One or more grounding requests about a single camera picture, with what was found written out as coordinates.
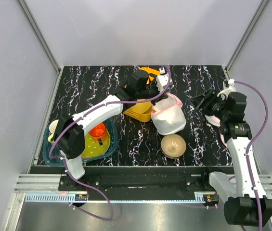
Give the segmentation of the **orange plastic cup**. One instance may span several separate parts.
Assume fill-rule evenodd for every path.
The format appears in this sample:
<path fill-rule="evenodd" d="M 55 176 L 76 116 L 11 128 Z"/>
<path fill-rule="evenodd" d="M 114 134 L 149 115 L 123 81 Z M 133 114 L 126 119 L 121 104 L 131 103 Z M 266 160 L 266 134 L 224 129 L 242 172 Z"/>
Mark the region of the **orange plastic cup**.
<path fill-rule="evenodd" d="M 107 137 L 107 130 L 105 124 L 98 124 L 89 131 L 89 134 L 96 142 L 104 142 Z"/>

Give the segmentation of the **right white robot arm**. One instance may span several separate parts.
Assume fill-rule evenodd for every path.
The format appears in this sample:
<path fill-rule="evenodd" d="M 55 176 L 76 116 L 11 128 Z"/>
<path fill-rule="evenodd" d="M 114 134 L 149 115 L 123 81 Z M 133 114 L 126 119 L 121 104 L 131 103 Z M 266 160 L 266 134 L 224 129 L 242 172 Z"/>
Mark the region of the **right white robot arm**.
<path fill-rule="evenodd" d="M 260 182 L 252 146 L 259 137 L 252 135 L 245 121 L 246 95 L 237 92 L 233 79 L 223 83 L 223 90 L 209 90 L 192 98 L 208 123 L 219 128 L 232 157 L 235 184 L 221 171 L 210 172 L 200 179 L 206 191 L 215 189 L 224 203 L 226 222 L 230 225 L 252 226 L 262 230 L 272 216 L 269 199 Z"/>

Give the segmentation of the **yellow plastic basket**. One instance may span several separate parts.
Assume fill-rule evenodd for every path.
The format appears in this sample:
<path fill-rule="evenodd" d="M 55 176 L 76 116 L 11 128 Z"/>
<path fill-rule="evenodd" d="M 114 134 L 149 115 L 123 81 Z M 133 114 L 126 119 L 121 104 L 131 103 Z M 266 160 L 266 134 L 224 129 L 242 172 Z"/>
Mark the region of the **yellow plastic basket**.
<path fill-rule="evenodd" d="M 149 67 L 141 67 L 128 77 L 127 83 L 124 85 L 124 89 L 126 89 L 128 93 L 131 93 L 134 96 L 132 100 L 137 101 L 138 103 L 128 104 L 124 114 L 141 122 L 150 121 L 152 104 L 148 100 L 140 99 L 140 92 L 144 91 L 146 85 L 150 84 L 150 82 L 157 82 L 158 75 L 160 75 L 159 70 Z"/>

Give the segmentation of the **white mesh laundry bag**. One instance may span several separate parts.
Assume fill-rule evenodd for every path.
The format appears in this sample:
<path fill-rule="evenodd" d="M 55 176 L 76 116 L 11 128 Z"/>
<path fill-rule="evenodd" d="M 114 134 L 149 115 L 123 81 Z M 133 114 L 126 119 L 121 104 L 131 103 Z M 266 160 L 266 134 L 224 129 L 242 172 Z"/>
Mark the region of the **white mesh laundry bag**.
<path fill-rule="evenodd" d="M 160 135 L 170 135 L 183 130 L 186 118 L 182 111 L 182 101 L 171 93 L 152 105 L 151 120 Z"/>

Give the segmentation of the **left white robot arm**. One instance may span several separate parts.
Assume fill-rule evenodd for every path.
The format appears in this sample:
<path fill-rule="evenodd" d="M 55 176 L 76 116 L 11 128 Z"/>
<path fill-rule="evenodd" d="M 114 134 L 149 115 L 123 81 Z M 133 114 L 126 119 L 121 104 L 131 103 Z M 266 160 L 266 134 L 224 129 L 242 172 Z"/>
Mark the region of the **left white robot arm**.
<path fill-rule="evenodd" d="M 59 117 L 51 149 L 59 148 L 58 157 L 63 160 L 65 171 L 70 176 L 69 185 L 74 190 L 82 190 L 86 184 L 81 159 L 86 147 L 85 135 L 95 126 L 134 105 L 162 100 L 172 84 L 172 79 L 167 65 L 162 66 L 159 72 L 159 75 L 150 79 L 149 72 L 137 70 L 114 94 L 110 94 L 100 103 L 78 114 Z"/>

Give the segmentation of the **pale yellow mug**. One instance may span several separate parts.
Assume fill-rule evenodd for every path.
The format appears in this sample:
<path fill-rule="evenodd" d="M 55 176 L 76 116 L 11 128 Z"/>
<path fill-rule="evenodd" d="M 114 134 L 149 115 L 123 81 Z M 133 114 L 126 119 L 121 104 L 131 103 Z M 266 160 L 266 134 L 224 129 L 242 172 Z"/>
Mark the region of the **pale yellow mug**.
<path fill-rule="evenodd" d="M 52 121 L 49 125 L 49 136 L 48 136 L 48 142 L 50 143 L 54 143 L 54 140 L 53 140 L 53 136 L 54 136 L 54 133 L 55 133 L 55 130 L 56 130 L 56 127 L 57 127 L 57 124 L 58 124 L 58 119 Z"/>

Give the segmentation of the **flat pink-rimmed mesh bag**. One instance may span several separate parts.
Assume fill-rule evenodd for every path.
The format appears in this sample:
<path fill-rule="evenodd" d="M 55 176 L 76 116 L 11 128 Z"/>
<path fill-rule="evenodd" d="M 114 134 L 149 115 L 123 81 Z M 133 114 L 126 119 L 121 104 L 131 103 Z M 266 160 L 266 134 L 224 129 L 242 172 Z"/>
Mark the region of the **flat pink-rimmed mesh bag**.
<path fill-rule="evenodd" d="M 225 142 L 225 140 L 224 140 L 224 135 L 222 135 L 221 133 L 220 133 L 220 140 L 221 140 L 222 144 L 223 144 L 225 147 L 227 147 L 227 144 L 226 144 L 226 142 Z"/>

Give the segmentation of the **yellow-green dotted plate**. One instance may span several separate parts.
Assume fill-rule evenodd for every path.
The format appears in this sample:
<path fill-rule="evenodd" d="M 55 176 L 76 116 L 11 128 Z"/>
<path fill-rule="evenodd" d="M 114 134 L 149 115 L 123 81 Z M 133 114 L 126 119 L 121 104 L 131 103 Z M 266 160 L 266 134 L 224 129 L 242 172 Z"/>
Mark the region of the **yellow-green dotted plate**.
<path fill-rule="evenodd" d="M 85 135 L 85 149 L 82 152 L 82 159 L 89 159 L 105 154 L 110 146 L 110 135 L 106 130 L 101 137 Z"/>

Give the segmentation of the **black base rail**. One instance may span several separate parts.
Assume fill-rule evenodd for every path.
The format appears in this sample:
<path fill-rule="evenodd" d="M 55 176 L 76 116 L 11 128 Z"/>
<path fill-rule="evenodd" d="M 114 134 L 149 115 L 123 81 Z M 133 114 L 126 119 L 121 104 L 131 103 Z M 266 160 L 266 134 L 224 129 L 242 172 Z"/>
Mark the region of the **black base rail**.
<path fill-rule="evenodd" d="M 210 188 L 211 172 L 234 174 L 233 167 L 85 167 L 80 182 L 100 190 L 171 189 L 179 192 Z"/>

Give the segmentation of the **teal transparent tray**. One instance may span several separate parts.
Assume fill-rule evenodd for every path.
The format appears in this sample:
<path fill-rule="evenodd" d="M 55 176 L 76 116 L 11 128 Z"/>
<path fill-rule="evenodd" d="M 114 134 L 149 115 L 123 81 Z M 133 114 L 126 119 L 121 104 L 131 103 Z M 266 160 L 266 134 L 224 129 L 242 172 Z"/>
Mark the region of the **teal transparent tray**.
<path fill-rule="evenodd" d="M 108 133 L 110 135 L 110 146 L 105 154 L 98 156 L 98 157 L 89 158 L 89 159 L 82 159 L 83 163 L 95 161 L 95 160 L 100 160 L 100 159 L 104 159 L 106 157 L 109 157 L 117 149 L 118 137 L 117 137 L 117 128 L 116 128 L 114 120 L 112 118 L 110 118 L 110 119 L 105 120 L 103 123 L 105 124 L 106 130 L 108 131 Z M 44 135 L 43 135 L 43 148 L 42 148 L 43 161 L 49 166 L 61 167 L 64 164 L 60 158 L 50 158 L 49 157 L 49 151 L 50 151 L 52 144 L 53 144 L 53 143 L 48 142 L 49 134 L 50 134 L 50 132 L 49 132 L 49 125 L 48 125 L 48 127 L 45 129 Z"/>

